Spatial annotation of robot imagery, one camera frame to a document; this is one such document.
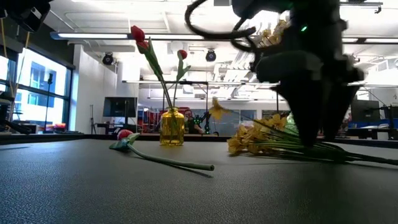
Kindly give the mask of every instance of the pipe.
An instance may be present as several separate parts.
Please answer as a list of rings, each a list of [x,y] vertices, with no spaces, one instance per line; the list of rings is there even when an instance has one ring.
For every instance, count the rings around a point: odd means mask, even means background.
[[[170,24],[169,24],[169,20],[167,19],[166,12],[162,12],[162,16],[163,16],[164,24],[166,25],[167,32],[171,33]]]

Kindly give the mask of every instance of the robot arm in background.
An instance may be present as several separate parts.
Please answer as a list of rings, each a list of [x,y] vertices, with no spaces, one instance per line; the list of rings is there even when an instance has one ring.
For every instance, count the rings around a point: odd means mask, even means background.
[[[348,83],[364,78],[343,55],[342,32],[347,24],[340,18],[339,0],[232,0],[241,20],[231,33],[205,32],[190,24],[190,14],[205,1],[188,6],[187,26],[205,38],[230,39],[239,50],[254,53],[252,70],[260,82],[278,83],[273,90],[287,100],[304,145],[312,146],[321,128],[327,139],[334,139],[359,89]],[[238,29],[261,10],[289,10],[290,26],[278,44],[257,48],[249,37],[255,29]],[[237,42],[242,37],[249,46]]]

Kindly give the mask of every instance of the vase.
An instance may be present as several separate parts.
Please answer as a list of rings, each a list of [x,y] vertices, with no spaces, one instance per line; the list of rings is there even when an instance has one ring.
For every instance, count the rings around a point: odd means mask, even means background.
[[[178,108],[172,108],[162,114],[160,120],[160,145],[181,146],[184,143],[184,115]]]

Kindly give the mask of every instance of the table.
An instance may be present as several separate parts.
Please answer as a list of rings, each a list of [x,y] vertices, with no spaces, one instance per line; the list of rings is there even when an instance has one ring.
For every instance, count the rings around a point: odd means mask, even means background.
[[[225,142],[142,152],[214,164],[199,172],[108,149],[112,141],[0,146],[0,223],[398,223],[398,168],[229,157]],[[397,149],[340,145],[398,158]]]
[[[360,139],[377,139],[377,133],[388,133],[389,138],[397,139],[397,130],[388,128],[349,128],[347,135],[358,136]]]

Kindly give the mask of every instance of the wall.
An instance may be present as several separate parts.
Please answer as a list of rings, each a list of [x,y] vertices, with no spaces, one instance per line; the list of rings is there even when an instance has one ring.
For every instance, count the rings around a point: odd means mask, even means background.
[[[83,46],[75,46],[73,64],[73,83],[70,107],[70,129],[86,134],[91,133],[90,105],[94,107],[94,122],[103,123],[109,118],[103,118],[104,97],[116,96],[117,75],[99,61],[90,57]],[[97,134],[104,133],[96,128]]]

